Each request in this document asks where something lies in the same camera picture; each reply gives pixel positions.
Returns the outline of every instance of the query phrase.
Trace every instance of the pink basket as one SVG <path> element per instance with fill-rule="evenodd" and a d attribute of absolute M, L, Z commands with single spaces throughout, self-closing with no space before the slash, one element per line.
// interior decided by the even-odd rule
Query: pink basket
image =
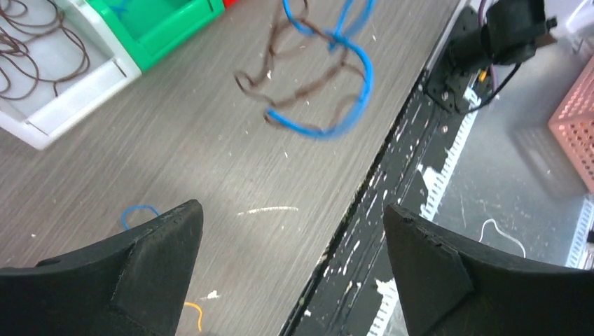
<path fill-rule="evenodd" d="M 549 120 L 548 127 L 594 193 L 594 57 Z"/>

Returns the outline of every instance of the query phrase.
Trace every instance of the tangled brown wire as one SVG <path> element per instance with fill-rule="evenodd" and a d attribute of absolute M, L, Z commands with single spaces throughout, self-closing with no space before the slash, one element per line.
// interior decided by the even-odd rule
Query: tangled brown wire
<path fill-rule="evenodd" d="M 275 61 L 276 60 L 287 60 L 291 59 L 300 53 L 312 42 L 311 38 L 304 38 L 302 43 L 299 43 L 296 47 L 290 48 L 287 51 L 277 51 L 277 45 L 280 41 L 280 38 L 283 34 L 285 34 L 290 28 L 293 27 L 289 19 L 285 18 L 284 20 L 281 19 L 282 15 L 282 2 L 278 1 L 278 6 L 275 10 L 274 17 L 272 19 L 272 28 L 270 29 L 270 37 L 268 39 L 268 44 L 266 46 L 266 50 L 264 53 L 264 60 L 263 66 L 260 72 L 255 76 L 251 77 L 244 71 L 237 71 L 234 75 L 235 82 L 241 89 L 241 91 L 246 94 L 247 96 L 268 103 L 268 107 L 272 109 L 286 109 L 293 106 L 295 103 L 299 102 L 302 99 L 306 99 L 307 97 L 318 93 L 324 86 L 336 77 L 341 70 L 345 69 L 350 71 L 354 74 L 360 75 L 362 78 L 365 78 L 365 75 L 361 70 L 356 68 L 354 65 L 347 63 L 347 57 L 349 55 L 349 50 L 347 48 L 343 48 L 339 60 L 330 68 L 326 70 L 318 79 L 306 84 L 302 85 L 298 88 L 292 96 L 286 97 L 281 100 L 274 100 L 273 98 L 269 97 L 268 95 L 262 94 L 257 92 L 266 82 L 266 80 L 270 77 L 272 71 L 274 71 Z M 311 23 L 307 20 L 307 16 L 309 13 L 309 3 L 308 0 L 303 0 L 303 10 L 301 13 L 296 17 L 296 20 L 306 27 L 311 28 L 311 30 L 318 36 L 319 38 L 332 43 L 334 39 L 329 36 L 328 34 L 324 33 L 318 26 Z M 349 94 L 346 97 L 343 97 L 336 107 L 334 115 L 330 121 L 329 127 L 335 126 L 341 118 L 343 114 L 343 110 L 348 105 L 350 101 L 355 101 L 358 99 L 357 94 Z M 277 121 L 273 120 L 269 116 L 268 109 L 264 111 L 264 120 L 267 123 L 275 126 L 275 127 L 282 127 Z M 321 130 L 322 127 L 311 125 L 311 124 L 303 124 L 302 126 L 312 129 L 312 130 Z"/>
<path fill-rule="evenodd" d="M 5 6 L 0 4 L 0 17 L 4 19 L 6 24 L 8 24 L 8 26 L 0 26 L 0 57 L 12 64 L 12 66 L 20 74 L 33 80 L 33 85 L 26 93 L 17 97 L 10 97 L 7 94 L 11 91 L 13 82 L 6 70 L 0 66 L 0 74 L 6 80 L 5 88 L 0 90 L 0 98 L 2 99 L 12 101 L 26 99 L 33 93 L 33 91 L 35 91 L 39 83 L 52 83 L 54 94 L 57 97 L 58 84 L 71 81 L 72 79 L 84 74 L 90 68 L 89 55 L 81 38 L 78 37 L 78 35 L 76 35 L 72 30 L 64 26 L 64 13 L 57 7 L 57 5 L 51 0 L 46 1 L 54 8 L 55 17 L 49 22 L 41 24 L 27 24 L 21 22 L 29 14 L 29 7 L 27 7 L 27 5 L 21 0 L 7 0 Z M 29 39 L 22 41 L 18 38 L 15 38 L 6 29 L 9 27 L 14 29 L 16 32 L 21 33 L 22 35 L 28 36 Z M 62 32 L 77 48 L 81 50 L 81 63 L 74 71 L 67 74 L 66 76 L 56 79 L 44 78 L 40 74 L 41 71 L 39 65 L 30 55 L 30 50 L 27 44 L 31 43 L 32 41 L 42 39 L 45 36 L 54 34 L 55 32 Z M 16 60 L 22 58 L 25 58 L 28 62 L 30 62 L 33 68 L 33 73 L 23 69 L 16 62 Z"/>

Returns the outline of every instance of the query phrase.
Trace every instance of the white wire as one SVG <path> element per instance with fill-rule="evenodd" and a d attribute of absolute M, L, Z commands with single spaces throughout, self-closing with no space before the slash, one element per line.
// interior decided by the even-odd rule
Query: white wire
<path fill-rule="evenodd" d="M 510 236 L 509 234 L 501 231 L 501 229 L 499 229 L 499 226 L 497 226 L 497 222 L 493 218 L 487 219 L 483 223 L 483 227 L 481 228 L 481 238 L 478 239 L 478 242 L 479 243 L 483 241 L 483 235 L 485 234 L 485 226 L 487 226 L 488 223 L 492 223 L 493 226 L 495 226 L 495 229 L 496 229 L 497 233 L 499 233 L 501 236 L 506 237 L 507 239 L 509 239 L 509 240 L 513 241 L 514 243 L 516 243 L 520 247 L 520 249 L 522 249 L 522 253 L 524 255 L 524 258 L 526 258 L 526 249 L 524 248 L 524 244 L 522 244 L 521 241 L 519 241 L 516 238 Z"/>

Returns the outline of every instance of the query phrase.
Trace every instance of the green bin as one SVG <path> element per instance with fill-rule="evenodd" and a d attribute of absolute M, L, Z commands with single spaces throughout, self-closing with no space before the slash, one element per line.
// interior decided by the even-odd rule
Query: green bin
<path fill-rule="evenodd" d="M 225 11 L 222 0 L 87 0 L 144 72 Z"/>

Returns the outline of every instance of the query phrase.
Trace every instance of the orange wire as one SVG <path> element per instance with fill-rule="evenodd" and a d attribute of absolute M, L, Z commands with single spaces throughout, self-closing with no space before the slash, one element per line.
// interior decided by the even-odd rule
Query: orange wire
<path fill-rule="evenodd" d="M 197 305 L 196 303 L 192 303 L 192 302 L 184 302 L 184 306 L 190 306 L 190 307 L 198 310 L 198 312 L 199 312 L 199 314 L 198 314 L 198 331 L 202 332 L 202 308 L 200 308 L 200 306 Z"/>

